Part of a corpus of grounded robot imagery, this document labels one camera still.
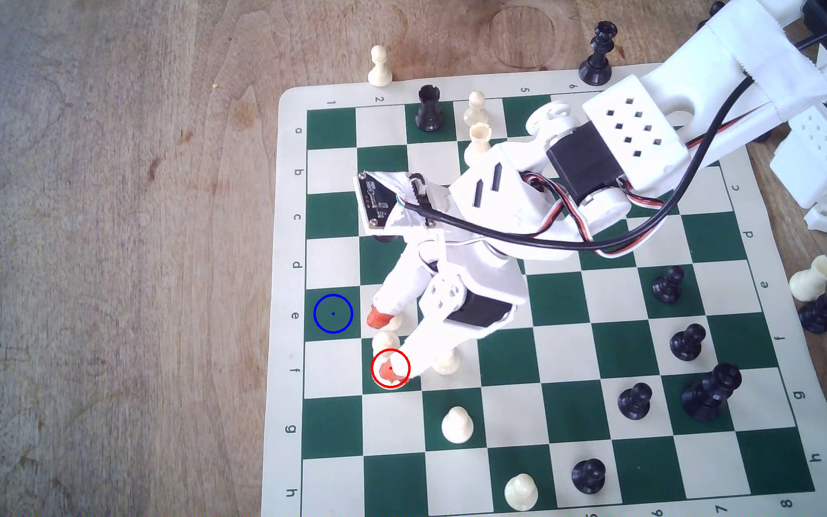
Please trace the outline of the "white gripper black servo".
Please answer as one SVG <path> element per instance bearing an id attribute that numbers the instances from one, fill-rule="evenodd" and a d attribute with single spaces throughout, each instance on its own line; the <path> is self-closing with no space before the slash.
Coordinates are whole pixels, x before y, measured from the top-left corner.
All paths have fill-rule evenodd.
<path id="1" fill-rule="evenodd" d="M 434 274 L 429 264 L 435 261 Z M 401 385 L 419 376 L 464 341 L 486 337 L 510 322 L 528 299 L 512 257 L 484 240 L 464 244 L 438 238 L 405 247 L 373 296 L 367 325 L 385 327 L 422 293 L 423 317 L 413 333 L 400 349 L 386 349 L 375 358 L 379 382 Z"/>

